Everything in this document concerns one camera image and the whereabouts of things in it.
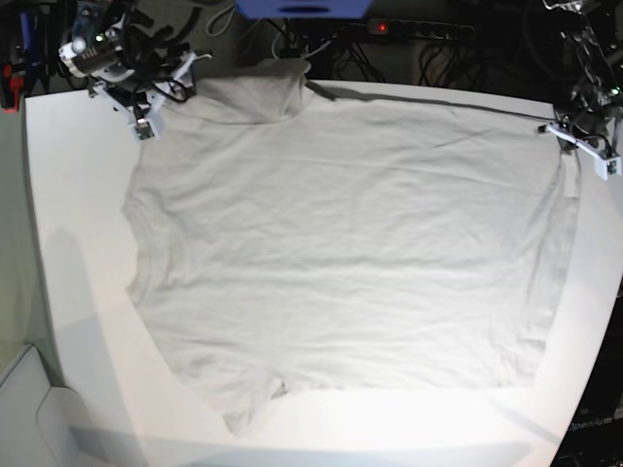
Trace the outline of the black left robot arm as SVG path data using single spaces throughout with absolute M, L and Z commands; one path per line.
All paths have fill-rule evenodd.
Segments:
M 575 55 L 579 77 L 568 105 L 568 129 L 575 135 L 607 134 L 622 122 L 622 3 L 545 1 L 560 21 L 561 36 Z

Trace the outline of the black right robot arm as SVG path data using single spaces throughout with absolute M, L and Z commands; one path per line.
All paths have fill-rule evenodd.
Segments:
M 155 29 L 136 1 L 77 1 L 73 22 L 58 49 L 74 77 L 127 92 L 181 84 L 196 56 L 187 41 L 201 18 L 195 6 L 183 26 Z

